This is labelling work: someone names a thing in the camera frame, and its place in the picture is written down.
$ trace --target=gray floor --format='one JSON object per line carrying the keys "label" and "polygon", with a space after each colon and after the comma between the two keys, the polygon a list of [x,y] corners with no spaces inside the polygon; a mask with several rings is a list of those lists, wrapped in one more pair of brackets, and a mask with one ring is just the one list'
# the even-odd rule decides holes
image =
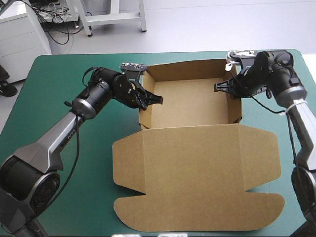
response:
{"label": "gray floor", "polygon": [[[85,3],[93,15],[103,14],[110,6],[108,0],[85,0]],[[58,45],[49,38],[52,53],[294,48],[302,54],[316,54],[314,0],[144,0],[144,3],[146,33],[140,31],[140,23],[97,26],[93,27],[93,37],[81,31],[70,36],[66,45]],[[120,1],[121,12],[137,8],[138,0]],[[60,42],[67,40],[65,34],[52,35]],[[17,87],[20,89],[22,84],[17,83]],[[0,96],[0,132],[16,97]]]}

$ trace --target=green tabletop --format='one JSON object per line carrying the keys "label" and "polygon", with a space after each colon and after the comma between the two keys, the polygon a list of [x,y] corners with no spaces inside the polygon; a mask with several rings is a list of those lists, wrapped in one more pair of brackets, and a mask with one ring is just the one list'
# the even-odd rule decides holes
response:
{"label": "green tabletop", "polygon": [[[290,51],[294,55],[295,70],[309,92],[309,106],[312,111],[316,111],[316,85],[300,52]],[[64,101],[72,101],[83,90],[82,75],[92,66],[118,71],[122,62],[151,65],[225,58],[226,54],[227,52],[185,52],[38,57],[0,136],[0,161],[16,148],[34,142],[68,112],[69,108],[63,104]],[[264,94],[257,98],[275,110],[280,109],[274,99],[268,100]],[[275,222],[258,231],[192,232],[190,235],[288,236],[305,221],[291,185],[293,157],[286,117],[271,114],[251,99],[243,99],[242,104],[241,123],[274,132],[278,136],[280,149],[281,177],[252,191],[281,194],[285,198],[284,210]],[[115,100],[110,101],[95,119],[88,120],[80,128],[80,158],[75,173],[58,200],[39,217],[49,235],[110,236],[137,233],[123,224],[113,210],[115,199],[132,196],[135,192],[113,182],[112,144],[138,130],[138,110],[130,109]],[[70,171],[75,155],[76,143],[72,139],[62,152],[62,183]]]}

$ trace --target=unfolded cardboard flap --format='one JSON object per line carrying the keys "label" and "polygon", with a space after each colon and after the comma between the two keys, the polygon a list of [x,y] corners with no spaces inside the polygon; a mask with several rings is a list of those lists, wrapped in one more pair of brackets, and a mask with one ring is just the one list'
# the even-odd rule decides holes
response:
{"label": "unfolded cardboard flap", "polygon": [[139,231],[256,230],[284,206],[278,194],[246,192],[280,175],[270,132],[239,124],[145,129],[115,142],[113,157],[115,183],[145,193],[114,203]]}

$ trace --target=cardboard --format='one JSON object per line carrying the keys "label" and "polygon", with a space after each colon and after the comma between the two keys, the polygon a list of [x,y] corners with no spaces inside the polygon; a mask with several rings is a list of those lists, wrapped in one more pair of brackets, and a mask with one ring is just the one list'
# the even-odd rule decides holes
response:
{"label": "cardboard", "polygon": [[229,78],[225,63],[147,69],[143,86],[163,96],[164,104],[140,111],[143,130],[113,145],[114,182],[144,193],[114,203],[129,227],[250,231],[282,212],[282,196],[247,192],[280,176],[277,137],[239,125],[240,99],[214,92],[215,82]]}

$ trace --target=shoe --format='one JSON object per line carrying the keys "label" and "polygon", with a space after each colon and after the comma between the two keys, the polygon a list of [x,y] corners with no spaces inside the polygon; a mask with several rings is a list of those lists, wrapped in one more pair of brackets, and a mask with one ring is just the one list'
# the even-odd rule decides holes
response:
{"label": "shoe", "polygon": [[0,81],[0,95],[10,97],[16,95],[16,93],[18,93],[17,88],[6,81]]}

